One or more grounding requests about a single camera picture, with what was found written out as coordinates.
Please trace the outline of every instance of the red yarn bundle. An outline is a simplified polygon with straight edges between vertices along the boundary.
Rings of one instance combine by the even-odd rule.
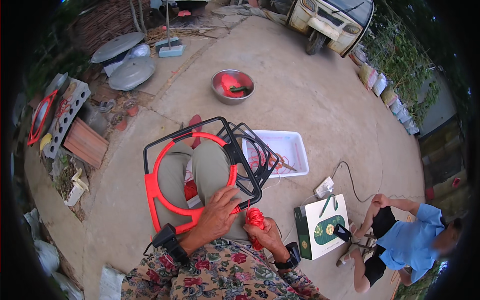
[[[261,230],[264,229],[264,215],[258,208],[247,208],[247,216],[245,217],[245,223],[258,226]],[[257,251],[263,249],[264,247],[256,238],[250,237],[253,248]]]

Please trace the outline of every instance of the gray pants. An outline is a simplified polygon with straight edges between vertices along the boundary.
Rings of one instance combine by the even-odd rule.
[[[219,144],[207,140],[193,150],[183,142],[176,143],[160,162],[158,169],[158,185],[165,199],[173,205],[189,209],[185,200],[184,180],[188,161],[192,159],[193,180],[197,185],[198,196],[202,203],[208,203],[212,195],[227,185],[230,174],[230,163],[223,148]],[[248,200],[248,196],[239,192],[234,198]],[[192,221],[189,216],[180,216],[166,209],[158,200],[155,208],[160,226],[166,223],[173,226]],[[251,244],[247,232],[243,229],[245,212],[240,212],[225,239],[240,244]]]

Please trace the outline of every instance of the scissors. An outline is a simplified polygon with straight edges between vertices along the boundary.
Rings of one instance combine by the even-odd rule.
[[[292,171],[295,171],[295,172],[297,171],[297,169],[295,169],[294,167],[292,167],[290,165],[287,165],[285,163],[285,160],[283,159],[283,157],[280,154],[278,154],[278,153],[275,153],[275,154],[278,155],[278,157],[280,158],[280,161],[277,164],[278,168],[286,167],[289,170],[292,170]],[[276,162],[276,159],[273,156],[270,156],[270,164],[273,166],[273,164],[275,162]]]

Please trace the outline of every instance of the power strip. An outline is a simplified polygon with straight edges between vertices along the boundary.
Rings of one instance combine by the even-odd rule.
[[[315,190],[315,197],[322,199],[326,194],[333,192],[333,180],[328,176]]]

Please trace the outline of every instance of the yellow banana peel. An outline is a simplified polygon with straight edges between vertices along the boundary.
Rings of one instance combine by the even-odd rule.
[[[53,136],[50,133],[45,134],[45,136],[40,141],[40,152],[42,152],[43,148],[52,141],[52,138]]]
[[[75,175],[72,177],[72,183],[74,186],[76,186],[77,188],[81,189],[81,190],[89,190],[88,189],[88,186],[85,184],[85,182],[83,182],[81,179],[80,179],[80,176],[82,175],[82,168],[78,168],[77,169],[77,172],[75,173]]]

